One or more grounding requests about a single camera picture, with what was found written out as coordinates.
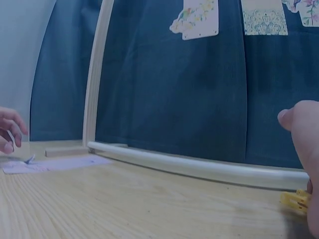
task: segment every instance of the paper sheet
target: paper sheet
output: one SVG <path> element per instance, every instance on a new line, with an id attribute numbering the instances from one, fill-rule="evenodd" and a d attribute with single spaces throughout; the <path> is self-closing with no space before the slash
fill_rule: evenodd
<path id="1" fill-rule="evenodd" d="M 289 11 L 299 12 L 305 27 L 319 27 L 319 0 L 282 0 Z"/>
<path id="2" fill-rule="evenodd" d="M 41 173 L 48 171 L 64 171 L 75 168 L 109 164 L 110 160 L 97 155 L 87 155 L 72 158 L 60 158 L 55 160 L 34 161 L 10 161 L 1 165 L 5 174 Z"/>
<path id="3" fill-rule="evenodd" d="M 183 40 L 216 36 L 219 31 L 218 0 L 184 0 L 183 10 L 171 32 L 182 33 Z"/>
<path id="4" fill-rule="evenodd" d="M 281 0 L 241 0 L 245 35 L 288 35 Z"/>

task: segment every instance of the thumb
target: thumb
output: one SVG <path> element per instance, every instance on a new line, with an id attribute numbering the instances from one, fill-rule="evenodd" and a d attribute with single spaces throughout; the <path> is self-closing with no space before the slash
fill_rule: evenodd
<path id="1" fill-rule="evenodd" d="M 291 108 L 289 110 L 282 110 L 278 113 L 277 119 L 279 121 L 279 124 L 288 131 L 291 131 L 291 125 L 293 123 L 293 113 L 294 108 Z"/>
<path id="2" fill-rule="evenodd" d="M 8 142 L 5 138 L 0 136 L 0 151 L 5 154 L 10 154 L 13 152 L 13 143 Z"/>

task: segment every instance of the hand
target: hand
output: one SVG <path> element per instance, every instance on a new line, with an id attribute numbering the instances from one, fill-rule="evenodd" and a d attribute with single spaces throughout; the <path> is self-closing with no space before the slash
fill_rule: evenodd
<path id="1" fill-rule="evenodd" d="M 13 139 L 17 147 L 21 147 L 21 132 L 28 134 L 27 127 L 15 110 L 0 107 L 0 151 L 10 154 L 14 151 Z"/>
<path id="2" fill-rule="evenodd" d="M 319 102 L 300 101 L 279 112 L 278 120 L 291 132 L 300 162 L 311 178 L 307 185 L 312 193 L 307 218 L 311 233 L 319 239 Z"/>

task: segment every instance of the wooden frame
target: wooden frame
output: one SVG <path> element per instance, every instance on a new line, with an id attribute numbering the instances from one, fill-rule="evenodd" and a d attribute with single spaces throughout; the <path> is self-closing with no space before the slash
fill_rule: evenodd
<path id="1" fill-rule="evenodd" d="M 45 151 L 47 157 L 95 153 L 99 150 L 116 160 L 196 178 L 270 189 L 296 190 L 306 186 L 309 178 L 301 170 L 191 159 L 95 142 L 102 61 L 113 4 L 114 0 L 103 0 L 96 27 L 85 99 L 83 146 L 49 148 Z"/>

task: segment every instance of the white wooden rod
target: white wooden rod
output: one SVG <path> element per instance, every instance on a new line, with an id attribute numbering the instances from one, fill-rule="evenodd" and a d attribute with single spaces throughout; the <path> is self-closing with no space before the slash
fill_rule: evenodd
<path id="1" fill-rule="evenodd" d="M 88 147 L 104 152 L 104 155 L 116 160 L 177 173 L 191 177 L 215 180 L 226 183 L 262 187 L 269 189 L 303 189 L 309 179 L 307 173 L 293 169 L 258 167 L 188 159 L 153 152 L 144 152 L 131 148 L 89 142 Z"/>

